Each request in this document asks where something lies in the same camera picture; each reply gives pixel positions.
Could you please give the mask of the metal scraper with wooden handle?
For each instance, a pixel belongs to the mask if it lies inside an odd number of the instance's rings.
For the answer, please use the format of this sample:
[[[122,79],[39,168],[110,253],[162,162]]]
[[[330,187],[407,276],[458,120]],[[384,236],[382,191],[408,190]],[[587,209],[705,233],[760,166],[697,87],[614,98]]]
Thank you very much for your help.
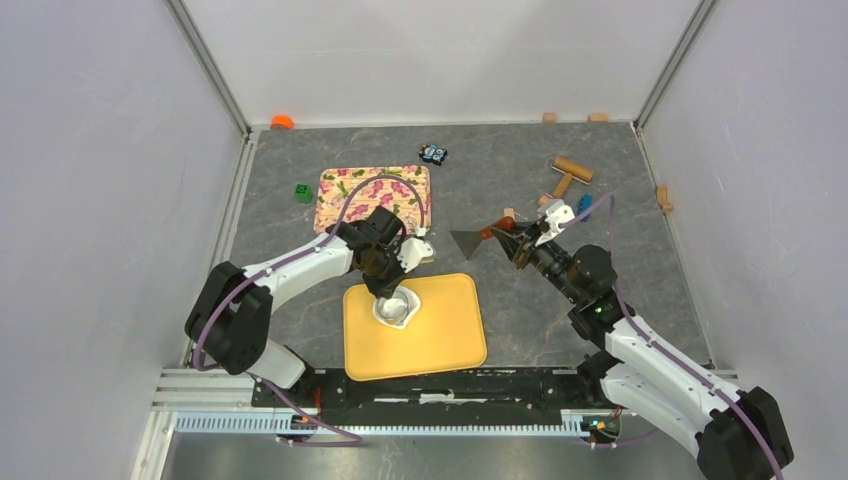
[[[512,230],[515,227],[515,224],[516,221],[513,217],[505,216],[480,230],[450,230],[449,233],[465,259],[470,260],[475,250],[483,241],[494,237],[492,232],[493,227],[503,230]]]

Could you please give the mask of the white dough ball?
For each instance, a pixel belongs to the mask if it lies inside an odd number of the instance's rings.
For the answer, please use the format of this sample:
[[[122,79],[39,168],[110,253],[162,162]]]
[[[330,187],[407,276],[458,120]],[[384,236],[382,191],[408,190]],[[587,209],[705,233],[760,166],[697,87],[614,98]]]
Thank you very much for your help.
[[[407,287],[398,286],[390,297],[377,298],[374,301],[372,313],[381,324],[403,330],[421,306],[421,299],[414,291]]]

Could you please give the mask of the yellow cutting mat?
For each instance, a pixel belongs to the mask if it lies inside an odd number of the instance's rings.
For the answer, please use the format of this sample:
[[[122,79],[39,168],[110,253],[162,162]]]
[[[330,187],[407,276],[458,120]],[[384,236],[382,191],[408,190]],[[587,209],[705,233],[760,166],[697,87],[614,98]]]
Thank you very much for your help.
[[[401,283],[420,298],[408,325],[397,329],[373,314],[375,297],[363,285],[343,296],[344,364],[356,381],[478,367],[487,357],[476,285],[462,273]]]

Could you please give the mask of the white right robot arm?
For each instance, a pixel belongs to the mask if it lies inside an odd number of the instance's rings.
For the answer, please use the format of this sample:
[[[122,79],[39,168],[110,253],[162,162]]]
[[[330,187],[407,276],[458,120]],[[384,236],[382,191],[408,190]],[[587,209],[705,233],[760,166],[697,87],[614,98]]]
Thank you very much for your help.
[[[517,268],[533,267],[572,303],[572,327],[598,347],[579,367],[585,405],[636,413],[686,449],[707,479],[782,478],[794,453],[776,399],[736,386],[663,339],[623,300],[608,250],[588,244],[569,254],[543,241],[540,223],[491,232]]]

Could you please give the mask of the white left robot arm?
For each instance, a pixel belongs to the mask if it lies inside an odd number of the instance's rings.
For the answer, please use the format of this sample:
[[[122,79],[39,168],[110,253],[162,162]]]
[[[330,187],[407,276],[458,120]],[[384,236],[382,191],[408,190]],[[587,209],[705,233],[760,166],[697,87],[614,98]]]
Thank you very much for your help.
[[[272,260],[247,267],[216,265],[195,301],[184,332],[197,351],[231,375],[254,374],[276,385],[290,407],[314,394],[309,366],[290,348],[269,338],[273,313],[326,280],[358,271],[376,300],[393,298],[400,283],[434,255],[421,233],[384,207],[364,220],[338,221],[311,242]]]

